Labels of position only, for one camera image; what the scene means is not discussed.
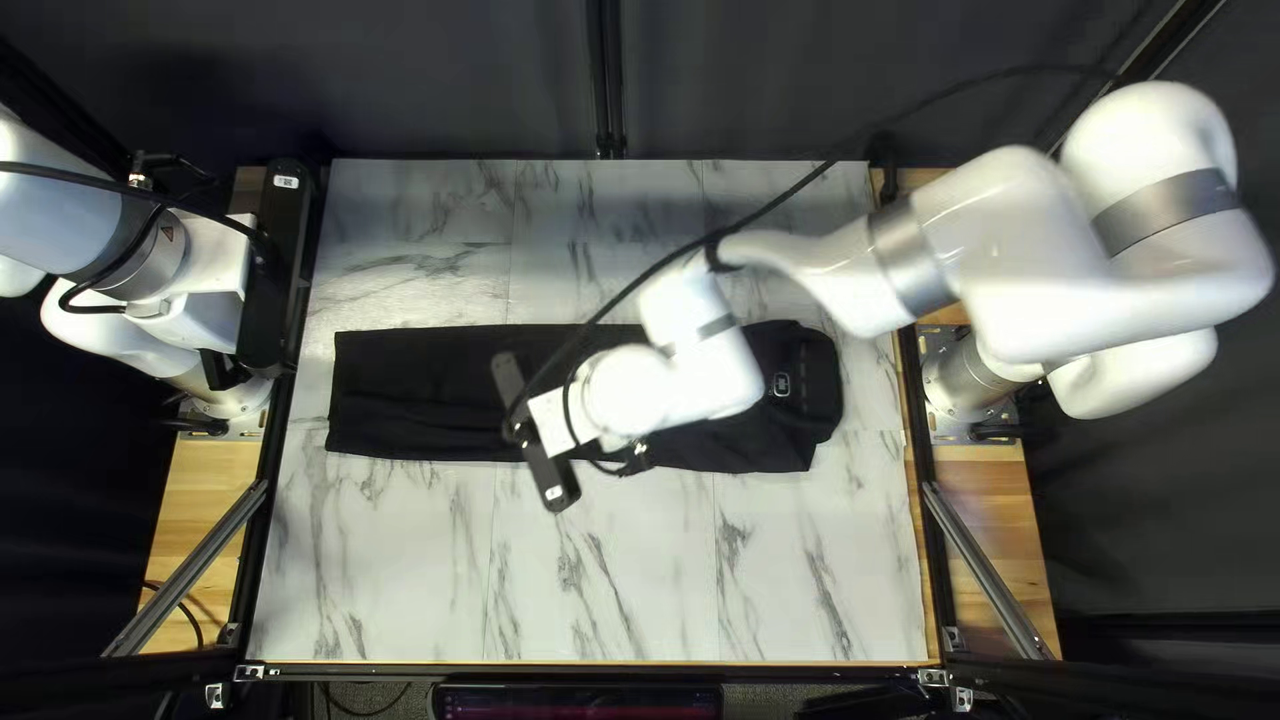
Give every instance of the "mounting plate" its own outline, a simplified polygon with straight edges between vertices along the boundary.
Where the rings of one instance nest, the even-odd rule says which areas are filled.
[[[963,331],[968,325],[915,325],[915,341],[920,348],[920,368],[928,366],[928,360],[943,352],[951,351],[956,343],[964,338]],[[956,420],[933,407],[928,398],[924,400],[924,410],[929,420],[929,441],[933,445],[1015,445],[1015,438],[988,438],[969,439],[969,425],[964,420]],[[1011,397],[1006,397],[998,404],[987,409],[987,416],[993,423],[1016,425],[1018,406]]]

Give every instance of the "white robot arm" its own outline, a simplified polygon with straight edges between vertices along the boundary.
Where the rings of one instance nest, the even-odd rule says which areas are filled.
[[[1271,255],[1235,174],[1212,101],[1149,82],[1091,108],[1061,165],[1002,147],[829,236],[741,232],[714,252],[788,275],[859,337],[963,301],[974,332],[928,386],[931,402],[960,419],[1046,375],[1065,411],[1097,418],[1203,369],[1212,327],[1270,291]],[[567,393],[573,432],[563,388],[530,400],[548,455],[594,438],[613,450],[763,393],[704,252],[655,277],[637,302],[650,345],[581,365]]]
[[[0,160],[106,179],[0,108]],[[0,295],[33,290],[60,275],[41,307],[55,337],[120,360],[189,392],[206,414],[257,413],[271,382],[251,377],[211,389],[198,351],[236,352],[250,272],[248,238],[216,222],[164,210],[141,243],[151,204],[59,179],[0,172]],[[253,224],[251,215],[237,218]],[[59,299],[100,277],[74,306],[118,306],[111,314],[69,313]]]

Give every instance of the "black pants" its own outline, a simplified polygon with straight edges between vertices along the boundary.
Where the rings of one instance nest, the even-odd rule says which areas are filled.
[[[502,437],[504,407],[489,361],[511,351],[531,375],[575,329],[479,325],[337,333],[325,448],[401,460],[520,462],[520,450]],[[756,323],[744,334],[764,373],[765,396],[730,418],[652,433],[652,464],[710,473],[809,469],[814,448],[831,437],[844,413],[836,346],[794,320]],[[645,342],[644,331],[599,325],[579,357],[626,342]],[[570,456],[609,460],[595,443]]]

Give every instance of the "black cable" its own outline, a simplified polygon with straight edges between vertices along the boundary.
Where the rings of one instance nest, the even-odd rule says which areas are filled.
[[[70,313],[72,315],[110,315],[113,313],[124,313],[124,305],[72,305],[72,300],[76,300],[79,293],[111,277],[113,273],[133,259],[133,254],[142,247],[143,242],[146,242],[147,236],[151,234],[151,229],[155,227],[156,220],[160,219],[160,215],[164,214],[164,210],[165,206],[161,202],[157,202],[154,208],[151,208],[151,213],[147,214],[147,219],[143,220],[142,227],[133,234],[133,240],[129,241],[129,245],[127,245],[124,250],[116,255],[115,260],[111,260],[101,270],[68,288],[68,291],[58,299],[58,307],[63,313]]]
[[[383,707],[379,707],[378,710],[370,710],[367,712],[357,712],[357,711],[347,707],[346,705],[338,702],[337,700],[334,700],[333,696],[329,694],[329,683],[320,683],[320,692],[324,694],[324,700],[325,700],[325,702],[328,705],[330,705],[333,707],[337,707],[338,710],[346,712],[347,715],[351,715],[352,717],[372,717],[375,715],[381,715],[383,712],[387,712],[388,710],[396,707],[396,703],[398,703],[401,701],[401,698],[404,697],[404,693],[408,692],[408,688],[413,683],[404,683],[404,687],[401,688],[399,694],[397,694],[394,698],[392,698],[390,702],[388,702]],[[330,717],[333,716],[333,707],[326,707],[325,708],[325,710],[329,711],[328,715]]]
[[[997,437],[1024,437],[1027,429],[1021,425],[970,425],[969,439],[983,441]]]
[[[947,97],[951,97],[952,95],[956,95],[956,94],[960,94],[960,92],[965,92],[968,90],[972,90],[974,87],[978,87],[980,85],[986,85],[988,82],[997,81],[997,79],[1005,79],[1005,78],[1016,77],[1016,76],[1024,76],[1024,74],[1042,74],[1042,73],[1046,73],[1046,74],[1048,74],[1048,73],[1060,73],[1060,74],[1096,76],[1096,77],[1107,77],[1107,78],[1112,77],[1111,72],[1108,72],[1105,68],[1101,68],[1098,65],[1019,65],[1019,67],[1015,67],[1015,68],[1005,68],[1002,70],[996,70],[996,72],[986,73],[986,74],[982,74],[982,76],[978,76],[978,77],[974,77],[974,78],[969,78],[969,79],[964,79],[964,81],[956,82],[956,83],[952,83],[952,85],[950,85],[950,86],[947,86],[947,87],[945,87],[945,88],[934,92],[933,95],[928,95],[928,96],[925,96],[925,97],[923,97],[923,99],[913,102],[911,105],[908,105],[906,108],[902,108],[902,109],[900,109],[900,110],[897,110],[895,113],[890,113],[888,115],[884,115],[883,118],[879,118],[877,120],[872,120],[869,123],[865,123],[864,126],[861,126],[860,128],[858,128],[856,131],[854,131],[852,133],[850,133],[844,140],[836,142],[833,146],[831,146],[829,150],[824,151],[823,154],[831,154],[831,155],[837,155],[838,156],[842,151],[847,150],[847,147],[850,145],[852,145],[854,142],[858,142],[858,141],[863,140],[864,137],[867,137],[868,133],[878,131],[878,129],[882,129],[886,126],[901,122],[902,119],[905,119],[905,118],[908,118],[910,115],[914,115],[915,113],[919,113],[920,110],[924,110],[925,108],[928,108],[929,105],[933,105],[934,102],[938,102],[941,100],[946,100]],[[628,295],[631,295],[632,292],[635,292],[635,290],[639,288],[641,284],[644,284],[645,281],[648,281],[649,278],[652,278],[653,275],[655,275],[659,270],[662,270],[663,268],[666,268],[667,265],[669,265],[675,260],[682,258],[685,254],[690,252],[691,250],[696,250],[699,247],[703,247],[703,246],[707,246],[707,245],[710,245],[710,243],[714,243],[714,242],[719,242],[721,238],[723,238],[723,237],[726,237],[728,234],[732,234],[732,233],[742,229],[744,227],[754,223],[755,220],[763,218],[764,215],[769,214],[778,205],[782,205],[783,202],[786,202],[787,200],[790,200],[792,196],[795,196],[797,192],[800,192],[806,186],[809,186],[809,183],[812,183],[813,181],[818,179],[823,173],[826,173],[827,170],[829,170],[837,161],[838,160],[824,160],[822,164],[819,164],[813,170],[810,170],[808,174],[805,174],[803,178],[800,178],[799,181],[796,181],[795,184],[792,184],[787,190],[782,191],[777,197],[774,197],[773,200],[765,202],[764,205],[762,205],[754,213],[751,213],[751,214],[749,214],[749,215],[739,219],[737,222],[731,223],[731,224],[728,224],[728,225],[726,225],[723,228],[712,231],[712,232],[704,234],[703,237],[700,237],[700,238],[698,238],[698,240],[695,240],[692,242],[682,245],[681,247],[673,250],[672,252],[668,252],[660,260],[658,260],[657,263],[654,263],[653,265],[650,265],[643,273],[640,273],[640,275],[637,275],[634,281],[631,281],[630,283],[627,283],[626,287],[623,287],[621,291],[618,291],[617,295],[614,295],[612,299],[609,299],[608,302],[605,302],[603,306],[600,306],[599,310],[596,310],[590,318],[588,318],[586,322],[582,323],[577,328],[577,331],[575,331],[573,334],[570,336],[568,340],[566,340],[564,343],[561,345],[556,350],[556,352],[553,352],[552,356],[545,363],[543,363],[541,368],[539,368],[538,372],[534,373],[534,377],[530,378],[527,383],[525,383],[525,387],[522,387],[520,389],[520,392],[516,393],[516,397],[513,398],[513,401],[511,402],[511,405],[507,407],[507,413],[506,413],[506,415],[503,416],[503,420],[502,420],[503,434],[507,436],[508,438],[513,437],[515,430],[512,429],[512,416],[515,415],[516,409],[518,409],[521,406],[521,404],[524,404],[525,401],[529,400],[530,395],[532,393],[532,388],[536,387],[536,386],[539,386],[543,380],[545,380],[547,377],[550,374],[550,372],[552,372],[553,368],[563,364],[568,359],[570,354],[572,354],[572,351],[584,340],[586,340],[586,336],[590,333],[591,328],[594,325],[599,324],[600,319],[603,319],[605,315],[608,315],[609,311],[612,311],[614,307],[617,307],[622,302],[622,300],[625,300]],[[0,169],[4,169],[3,164],[0,164]],[[572,430],[572,423],[570,421],[570,418],[568,418],[567,414],[564,416],[564,421],[570,427],[570,430]]]
[[[142,587],[151,592],[160,592],[160,583],[155,580],[142,580]],[[182,601],[178,601],[178,610],[182,610],[182,614],[187,616],[187,621],[196,630],[196,650],[205,650],[205,633],[200,629],[200,620],[196,620],[196,615]]]
[[[160,192],[133,187],[131,184],[122,184],[116,181],[96,178],[93,176],[73,173],[69,170],[59,170],[56,168],[46,168],[44,165],[32,165],[31,163],[0,161],[0,173],[17,173],[19,176],[32,176],[37,178],[69,182],[72,184],[82,184],[84,187],[95,187],[97,190],[124,195],[125,197],[137,197],[140,200],[159,202],[166,208],[174,208],[184,213],[191,213],[192,215],[200,215],[206,220],[212,220],[248,238],[250,249],[257,259],[256,264],[265,264],[271,259],[271,250],[266,245],[268,236],[265,232],[251,228],[239,220],[233,220],[227,215],[209,214],[207,210],[192,205],[184,199],[169,197],[168,195]]]
[[[209,433],[210,437],[223,437],[230,429],[220,418],[161,418],[159,423],[180,432]]]
[[[166,720],[168,717],[173,717],[180,698],[182,696],[178,693],[166,691],[164,697],[160,698],[160,707],[156,707],[156,714],[151,716],[151,720]]]

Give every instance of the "marble tile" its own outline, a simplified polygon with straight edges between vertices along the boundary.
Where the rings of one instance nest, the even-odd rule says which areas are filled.
[[[499,469],[485,659],[718,659],[710,477],[575,470],[582,498],[550,515],[527,469]]]
[[[291,421],[248,656],[479,657],[494,468],[325,452],[326,425]]]
[[[511,242],[513,160],[334,160],[315,277],[439,242]]]
[[[251,655],[483,655],[495,465],[346,456],[324,441],[335,332],[506,319],[513,173],[334,163]]]
[[[923,657],[888,337],[845,337],[799,287],[723,278],[745,322],[841,350],[846,413],[814,469],[579,470],[547,514],[515,465],[328,454],[333,333],[566,323],[809,164],[334,164],[250,655],[274,661],[827,661]],[[841,164],[760,227],[870,205]],[[628,305],[611,322],[635,322]]]
[[[701,236],[704,222],[699,163],[522,163],[508,322],[588,319],[646,266]],[[637,316],[623,302],[607,322]]]
[[[841,430],[809,473],[714,482],[722,660],[927,657],[901,433]]]

